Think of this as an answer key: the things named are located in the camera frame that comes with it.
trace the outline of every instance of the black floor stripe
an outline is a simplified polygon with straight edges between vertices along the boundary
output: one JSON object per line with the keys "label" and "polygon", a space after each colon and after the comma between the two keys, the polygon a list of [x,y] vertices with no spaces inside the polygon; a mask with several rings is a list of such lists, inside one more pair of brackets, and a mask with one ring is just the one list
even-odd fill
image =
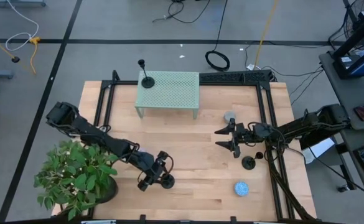
{"label": "black floor stripe", "polygon": [[35,135],[37,134],[40,120],[42,119],[42,115],[44,113],[44,109],[45,109],[47,100],[49,98],[50,91],[53,86],[53,82],[55,80],[58,68],[62,61],[65,47],[67,46],[67,40],[70,38],[71,31],[74,26],[75,19],[77,18],[81,3],[82,3],[82,0],[77,0],[77,3],[75,5],[73,13],[71,15],[70,22],[68,23],[67,29],[65,31],[64,38],[62,40],[62,44],[60,46],[60,49],[58,50],[54,65],[52,67],[52,71],[50,72],[50,76],[47,81],[44,93],[42,95],[42,99],[40,100],[37,113],[35,114],[34,121],[32,122],[32,126],[31,126],[30,132],[28,134],[26,144],[24,145],[19,162],[16,167],[16,171],[14,172],[9,189],[7,190],[7,194],[3,201],[1,211],[0,211],[0,222],[4,222],[6,220],[7,214],[9,213],[10,207],[12,205],[14,195],[16,194],[17,186],[19,185],[23,170],[26,166],[28,155],[29,155],[31,147],[32,147],[32,143],[34,142]]}
{"label": "black floor stripe", "polygon": [[[26,39],[13,39],[11,43],[22,44]],[[61,44],[62,39],[42,39],[41,44]],[[342,45],[344,41],[333,41],[334,45]],[[216,40],[105,40],[105,39],[69,39],[67,44],[216,44]],[[259,40],[219,40],[219,44],[252,44],[259,45]],[[264,45],[302,45],[302,46],[326,46],[327,41],[315,40],[264,40]]]}

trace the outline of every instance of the round black base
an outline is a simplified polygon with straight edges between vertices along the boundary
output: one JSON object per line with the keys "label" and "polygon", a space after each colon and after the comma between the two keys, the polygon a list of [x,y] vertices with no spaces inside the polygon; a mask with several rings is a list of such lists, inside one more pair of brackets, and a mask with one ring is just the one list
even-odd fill
{"label": "round black base", "polygon": [[151,77],[145,77],[142,79],[142,86],[144,88],[151,88],[154,86],[154,84],[156,84],[156,81],[154,81],[154,79]]}
{"label": "round black base", "polygon": [[170,189],[175,184],[175,178],[174,176],[168,174],[162,179],[161,186],[165,189]]}
{"label": "round black base", "polygon": [[12,58],[12,62],[13,63],[17,63],[17,62],[19,62],[20,61],[20,58],[19,57],[14,57],[14,58]]}
{"label": "round black base", "polygon": [[246,156],[241,161],[241,165],[243,165],[243,167],[248,170],[254,169],[256,165],[255,159],[251,156]]}

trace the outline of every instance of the white cable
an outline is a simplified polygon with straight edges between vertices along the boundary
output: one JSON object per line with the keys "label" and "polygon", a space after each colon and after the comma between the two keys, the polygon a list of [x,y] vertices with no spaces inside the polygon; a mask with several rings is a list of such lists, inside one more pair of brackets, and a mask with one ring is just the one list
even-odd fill
{"label": "white cable", "polygon": [[[25,17],[25,16],[23,16],[20,12],[18,12],[17,10],[16,10],[16,8],[12,5],[12,3],[10,3],[10,1],[9,0],[6,0],[7,1],[7,3],[9,3],[9,5],[12,7],[12,9],[18,14],[18,15],[20,15],[21,17],[23,17],[24,19],[27,19],[28,21],[30,21],[30,22],[32,22],[32,23],[34,23],[35,25],[37,25],[37,31],[35,31],[35,34],[34,35],[31,35],[31,34],[29,34],[29,33],[27,33],[27,32],[21,32],[21,33],[19,33],[19,34],[16,34],[16,35],[14,35],[14,36],[12,36],[12,37],[10,37],[7,41],[6,41],[6,43],[5,43],[5,47],[6,47],[6,49],[8,50],[8,51],[15,51],[15,50],[19,50],[20,48],[22,48],[23,46],[25,46],[25,44],[27,44],[28,43],[28,41],[30,41],[32,38],[34,38],[36,35],[37,35],[37,33],[38,33],[38,30],[39,30],[39,24],[38,23],[36,23],[35,21],[33,21],[33,20],[31,20],[31,19],[28,19],[27,17]],[[15,48],[15,49],[10,49],[7,45],[8,45],[8,43],[9,43],[9,41],[10,40],[12,40],[13,38],[15,38],[15,37],[17,37],[17,36],[19,36],[19,35],[28,35],[28,39],[27,39],[27,41],[24,43],[24,44],[22,44],[22,45],[20,45],[20,46],[18,46],[17,48]]]}

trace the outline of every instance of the desk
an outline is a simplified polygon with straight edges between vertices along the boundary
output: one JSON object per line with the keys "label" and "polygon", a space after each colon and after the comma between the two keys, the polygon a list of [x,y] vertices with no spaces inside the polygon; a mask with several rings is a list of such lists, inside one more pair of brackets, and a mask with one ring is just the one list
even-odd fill
{"label": "desk", "polygon": [[[93,123],[101,82],[85,82],[80,114]],[[157,155],[166,151],[175,160],[172,175],[175,185],[163,189],[151,185],[145,192],[137,187],[140,174],[129,164],[116,162],[115,177],[119,186],[118,195],[111,201],[95,208],[94,218],[138,220],[145,214],[148,220],[222,220],[230,221],[276,221],[273,193],[268,164],[258,160],[253,170],[241,166],[244,156],[264,152],[264,144],[255,147],[241,147],[241,157],[215,145],[229,136],[213,132],[226,126],[223,115],[228,110],[236,112],[237,122],[260,121],[256,88],[253,86],[200,86],[200,111],[192,119],[192,111],[146,109],[140,119],[134,108],[136,85],[117,85],[111,110],[109,134],[138,142],[141,148]],[[272,83],[271,91],[274,110],[279,125],[294,119],[285,83]],[[270,120],[266,94],[263,92],[268,121]],[[290,144],[300,149],[299,143]],[[315,217],[314,203],[307,180],[303,157],[292,151],[285,151],[284,160],[291,191],[309,214]],[[246,197],[239,197],[233,191],[234,184],[245,181],[250,188]],[[285,203],[282,203],[284,217],[287,217]]]}
{"label": "desk", "polygon": [[334,60],[331,55],[322,54],[319,58],[339,102],[346,109],[351,120],[353,129],[342,130],[340,134],[364,185],[364,170],[353,155],[354,150],[364,147],[364,122],[360,121],[353,112],[354,107],[364,105],[364,77],[354,80],[341,80],[332,65]]}

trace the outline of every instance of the cart wheel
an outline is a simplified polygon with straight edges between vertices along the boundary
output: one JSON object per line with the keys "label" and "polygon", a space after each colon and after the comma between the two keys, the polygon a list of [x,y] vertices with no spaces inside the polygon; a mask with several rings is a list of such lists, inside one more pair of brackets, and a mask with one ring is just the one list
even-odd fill
{"label": "cart wheel", "polygon": [[349,188],[348,188],[348,185],[343,185],[341,187],[337,187],[337,190],[342,193],[342,192],[349,190]]}

